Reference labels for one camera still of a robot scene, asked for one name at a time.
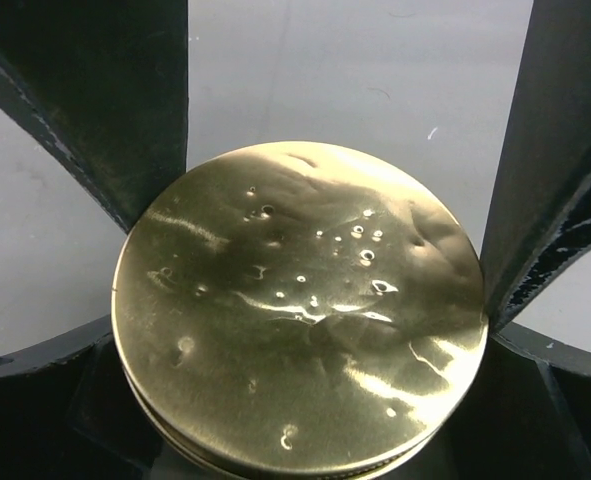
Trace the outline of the white round lid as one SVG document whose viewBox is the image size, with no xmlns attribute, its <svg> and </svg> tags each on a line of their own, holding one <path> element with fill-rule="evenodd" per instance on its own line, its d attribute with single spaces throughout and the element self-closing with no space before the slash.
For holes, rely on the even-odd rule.
<svg viewBox="0 0 591 480">
<path fill-rule="evenodd" d="M 424 448 L 489 333 L 476 251 L 399 168 L 272 142 L 171 183 L 111 299 L 129 386 L 179 453 L 235 479 L 371 479 Z"/>
</svg>

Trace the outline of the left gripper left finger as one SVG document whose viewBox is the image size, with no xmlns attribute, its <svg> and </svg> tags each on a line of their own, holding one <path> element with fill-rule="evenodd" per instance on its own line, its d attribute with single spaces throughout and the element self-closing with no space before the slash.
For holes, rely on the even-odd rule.
<svg viewBox="0 0 591 480">
<path fill-rule="evenodd" d="M 0 479 L 143 479 L 162 445 L 109 317 L 0 356 Z"/>
</svg>

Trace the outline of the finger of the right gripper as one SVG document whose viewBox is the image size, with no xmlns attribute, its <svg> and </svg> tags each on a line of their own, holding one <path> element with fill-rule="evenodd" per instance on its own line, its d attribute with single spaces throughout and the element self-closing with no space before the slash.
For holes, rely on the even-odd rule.
<svg viewBox="0 0 591 480">
<path fill-rule="evenodd" d="M 492 330 L 590 250 L 591 1 L 537 1 L 481 253 Z"/>
<path fill-rule="evenodd" d="M 0 1 L 0 109 L 129 231 L 186 169 L 185 0 Z"/>
</svg>

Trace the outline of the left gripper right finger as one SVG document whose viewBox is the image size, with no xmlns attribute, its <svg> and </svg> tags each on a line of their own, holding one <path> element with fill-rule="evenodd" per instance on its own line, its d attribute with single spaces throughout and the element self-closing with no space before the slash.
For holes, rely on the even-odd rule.
<svg viewBox="0 0 591 480">
<path fill-rule="evenodd" d="M 591 353 L 510 324 L 417 479 L 591 479 Z"/>
</svg>

